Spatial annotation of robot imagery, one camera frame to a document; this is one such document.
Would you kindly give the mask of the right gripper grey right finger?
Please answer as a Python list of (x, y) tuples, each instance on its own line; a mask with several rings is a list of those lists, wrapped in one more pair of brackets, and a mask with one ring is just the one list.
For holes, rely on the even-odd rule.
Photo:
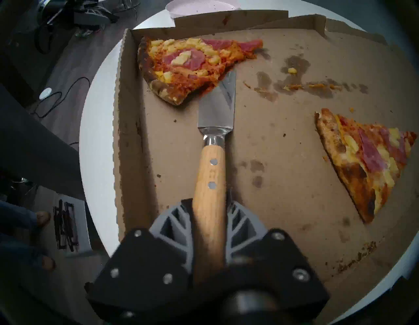
[(227, 208), (226, 266), (256, 266), (266, 286), (240, 289), (225, 299), (225, 319), (238, 325), (312, 325), (329, 294), (289, 234), (267, 229), (236, 201)]

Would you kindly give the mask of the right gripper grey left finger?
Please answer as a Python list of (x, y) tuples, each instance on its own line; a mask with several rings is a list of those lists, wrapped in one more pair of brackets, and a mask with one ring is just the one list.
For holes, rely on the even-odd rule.
[(167, 208), (150, 229), (135, 228), (93, 283), (94, 312), (111, 325), (181, 325), (163, 306), (189, 288), (193, 265), (192, 199)]

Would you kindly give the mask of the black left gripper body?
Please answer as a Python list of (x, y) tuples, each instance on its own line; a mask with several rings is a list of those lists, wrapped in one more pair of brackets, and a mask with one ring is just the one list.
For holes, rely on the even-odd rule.
[(78, 0), (39, 0), (36, 7), (37, 23), (74, 23)]

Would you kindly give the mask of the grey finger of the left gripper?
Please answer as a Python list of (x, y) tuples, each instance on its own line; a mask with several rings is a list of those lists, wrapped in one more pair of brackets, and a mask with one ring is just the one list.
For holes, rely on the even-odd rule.
[(106, 9), (83, 9), (75, 11), (75, 25), (103, 25), (116, 23), (119, 16)]

